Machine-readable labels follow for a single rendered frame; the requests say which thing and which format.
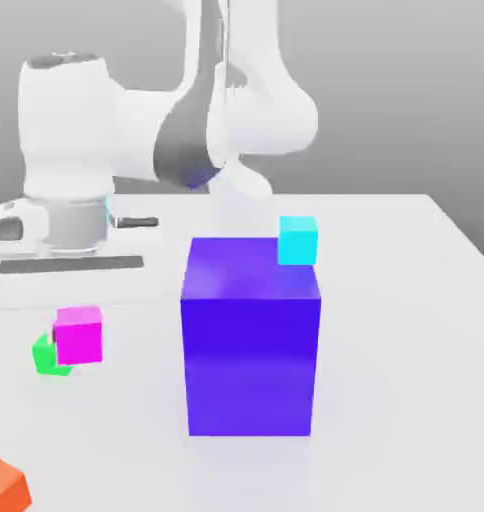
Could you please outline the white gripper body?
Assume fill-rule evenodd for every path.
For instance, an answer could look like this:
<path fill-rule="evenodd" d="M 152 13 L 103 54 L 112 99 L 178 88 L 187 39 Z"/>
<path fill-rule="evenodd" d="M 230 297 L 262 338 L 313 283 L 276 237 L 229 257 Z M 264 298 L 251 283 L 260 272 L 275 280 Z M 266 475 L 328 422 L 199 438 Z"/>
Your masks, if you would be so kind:
<path fill-rule="evenodd" d="M 110 245 L 95 254 L 0 256 L 0 309 L 153 300 L 168 289 L 157 246 Z"/>

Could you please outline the small magenta cube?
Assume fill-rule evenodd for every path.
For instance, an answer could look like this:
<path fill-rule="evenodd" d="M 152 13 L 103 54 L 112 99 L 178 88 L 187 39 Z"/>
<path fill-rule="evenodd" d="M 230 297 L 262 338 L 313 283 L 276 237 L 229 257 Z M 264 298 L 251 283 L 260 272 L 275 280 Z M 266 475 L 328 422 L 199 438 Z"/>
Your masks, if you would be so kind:
<path fill-rule="evenodd" d="M 98 306 L 58 308 L 53 324 L 57 363 L 73 366 L 103 361 L 103 316 Z"/>

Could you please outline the small green cube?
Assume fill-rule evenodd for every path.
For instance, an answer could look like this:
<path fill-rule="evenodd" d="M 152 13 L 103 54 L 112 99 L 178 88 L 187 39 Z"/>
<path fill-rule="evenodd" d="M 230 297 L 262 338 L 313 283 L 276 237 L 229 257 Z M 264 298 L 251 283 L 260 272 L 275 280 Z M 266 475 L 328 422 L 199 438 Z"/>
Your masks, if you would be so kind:
<path fill-rule="evenodd" d="M 73 370 L 72 366 L 57 364 L 56 345 L 48 331 L 44 332 L 32 345 L 32 355 L 39 374 L 68 376 Z"/>

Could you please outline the small cyan cube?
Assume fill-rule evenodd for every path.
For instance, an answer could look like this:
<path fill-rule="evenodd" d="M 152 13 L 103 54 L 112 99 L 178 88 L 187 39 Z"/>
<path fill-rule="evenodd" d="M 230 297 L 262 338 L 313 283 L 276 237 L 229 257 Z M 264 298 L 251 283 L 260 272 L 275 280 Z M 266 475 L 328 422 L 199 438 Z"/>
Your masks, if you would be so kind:
<path fill-rule="evenodd" d="M 318 226 L 313 216 L 281 216 L 278 235 L 280 265 L 315 265 Z"/>

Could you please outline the small orange cube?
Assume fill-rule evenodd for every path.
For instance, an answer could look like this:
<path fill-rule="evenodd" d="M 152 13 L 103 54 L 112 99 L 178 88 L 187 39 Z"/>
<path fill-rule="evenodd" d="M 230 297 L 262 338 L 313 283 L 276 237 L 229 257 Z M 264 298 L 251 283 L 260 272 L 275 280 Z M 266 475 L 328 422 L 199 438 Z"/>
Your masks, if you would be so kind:
<path fill-rule="evenodd" d="M 0 512 L 24 512 L 31 504 L 25 474 L 0 459 Z"/>

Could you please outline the large purple box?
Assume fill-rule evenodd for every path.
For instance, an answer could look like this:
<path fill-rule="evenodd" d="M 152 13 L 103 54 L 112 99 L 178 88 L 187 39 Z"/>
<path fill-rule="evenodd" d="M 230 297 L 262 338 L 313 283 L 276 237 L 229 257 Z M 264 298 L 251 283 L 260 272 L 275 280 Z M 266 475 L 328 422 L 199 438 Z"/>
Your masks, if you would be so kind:
<path fill-rule="evenodd" d="M 311 432 L 321 293 L 274 238 L 195 237 L 180 297 L 192 436 Z"/>

